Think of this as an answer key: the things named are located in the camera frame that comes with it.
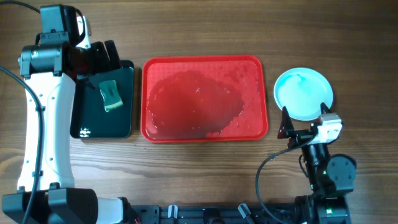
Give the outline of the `white round plate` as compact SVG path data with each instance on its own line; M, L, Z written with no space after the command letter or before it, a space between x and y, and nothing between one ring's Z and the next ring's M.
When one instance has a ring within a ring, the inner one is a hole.
M333 89L329 81L311 68L292 68L279 76L274 84L277 106L287 108L291 118L311 121L321 115L322 103L333 104Z

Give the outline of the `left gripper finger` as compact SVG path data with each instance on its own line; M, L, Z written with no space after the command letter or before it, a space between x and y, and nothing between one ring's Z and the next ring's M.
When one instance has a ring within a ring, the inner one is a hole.
M113 40L107 40L104 42L108 57L110 70L117 70L121 68L121 61Z
M92 72L100 73L100 72L108 72L110 70L109 66L109 57L102 42L94 42L91 44L90 48L91 52L91 64L92 64Z

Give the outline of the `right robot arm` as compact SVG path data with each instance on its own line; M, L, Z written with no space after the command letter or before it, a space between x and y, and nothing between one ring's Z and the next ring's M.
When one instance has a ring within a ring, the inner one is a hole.
M294 223L350 223L346 195L354 190L356 161L344 154L331 155L328 146L338 140L343 122L326 104L310 129L296 130L286 107L277 137L289 139L289 149L300 149L300 167L305 169L312 194L297 196Z

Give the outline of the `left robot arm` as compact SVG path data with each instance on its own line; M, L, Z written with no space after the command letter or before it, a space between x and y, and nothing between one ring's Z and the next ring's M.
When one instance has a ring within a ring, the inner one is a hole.
M2 210L17 223L132 223L126 198L99 198L74 186L70 165L70 115L75 78L92 67L73 56L85 38L81 12L62 4L40 8L41 44L23 49L21 74L27 93L25 159L17 193L4 195Z

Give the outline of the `green yellow sponge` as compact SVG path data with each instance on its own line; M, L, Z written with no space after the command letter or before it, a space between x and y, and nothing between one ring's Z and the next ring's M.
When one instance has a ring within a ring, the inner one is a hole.
M115 80L106 80L99 83L99 90L103 97L105 112L110 112L123 105Z

